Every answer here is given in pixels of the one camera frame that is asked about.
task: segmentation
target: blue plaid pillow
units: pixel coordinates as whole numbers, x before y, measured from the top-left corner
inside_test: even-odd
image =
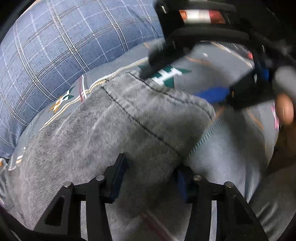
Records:
[[[0,45],[0,157],[83,73],[162,37],[153,0],[41,0]]]

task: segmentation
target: black stitching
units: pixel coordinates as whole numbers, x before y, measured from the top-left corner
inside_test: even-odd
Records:
[[[181,154],[173,147],[171,147],[163,138],[157,136],[156,134],[154,134],[152,131],[150,131],[148,128],[146,128],[145,126],[143,126],[138,120],[136,120],[135,118],[133,118],[120,104],[118,101],[116,101],[110,94],[109,92],[105,89],[104,86],[101,86],[101,88],[107,93],[107,95],[136,123],[138,123],[145,131],[147,131],[149,134],[153,135],[155,138],[157,138],[157,140],[159,140],[160,142],[164,143],[166,146],[168,146],[170,149],[172,149],[174,152],[176,152],[176,154],[181,157]]]
[[[196,105],[197,107],[201,108],[204,112],[206,112],[206,113],[208,114],[209,118],[212,120],[210,113],[209,113],[205,108],[201,107],[200,105],[198,105],[198,104],[196,104],[196,103],[194,103],[194,102],[189,102],[189,101],[183,101],[183,100],[180,100],[180,99],[178,99],[178,98],[176,98],[176,97],[174,97],[174,96],[172,96],[172,95],[170,95],[170,94],[168,94],[168,93],[165,93],[165,92],[162,92],[162,91],[160,91],[160,90],[154,89],[154,88],[152,88],[150,85],[148,85],[144,80],[142,80],[142,79],[140,79],[139,77],[135,76],[135,75],[132,74],[131,72],[126,72],[126,73],[128,73],[128,74],[130,74],[131,76],[135,77],[137,80],[143,82],[143,83],[144,83],[145,85],[147,85],[150,89],[152,89],[152,90],[154,90],[154,91],[156,91],[156,92],[158,92],[158,93],[162,93],[162,94],[164,94],[164,95],[167,95],[167,96],[169,96],[170,98],[172,98],[172,99],[174,99],[174,100],[177,100],[177,101],[179,101],[179,102],[181,102],[181,103],[183,103],[183,104],[193,104],[193,105]]]

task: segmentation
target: fingertip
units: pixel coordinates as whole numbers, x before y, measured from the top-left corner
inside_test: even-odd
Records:
[[[279,94],[275,101],[276,115],[282,125],[290,125],[294,119],[292,100],[286,94]]]

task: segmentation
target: red label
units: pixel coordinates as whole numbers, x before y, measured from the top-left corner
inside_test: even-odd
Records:
[[[211,23],[224,23],[225,20],[219,11],[209,10]]]
[[[187,19],[187,13],[184,10],[179,10],[179,13],[181,14],[182,19]]]

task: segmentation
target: green geometric pattern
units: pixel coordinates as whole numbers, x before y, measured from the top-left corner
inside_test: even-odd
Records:
[[[158,72],[156,72],[154,75],[152,75],[150,78],[157,82],[158,84],[164,84],[167,87],[174,88],[174,76],[176,75],[182,75],[186,73],[190,73],[191,70],[189,69],[182,69],[182,68],[176,68],[172,67],[171,65],[168,65]]]

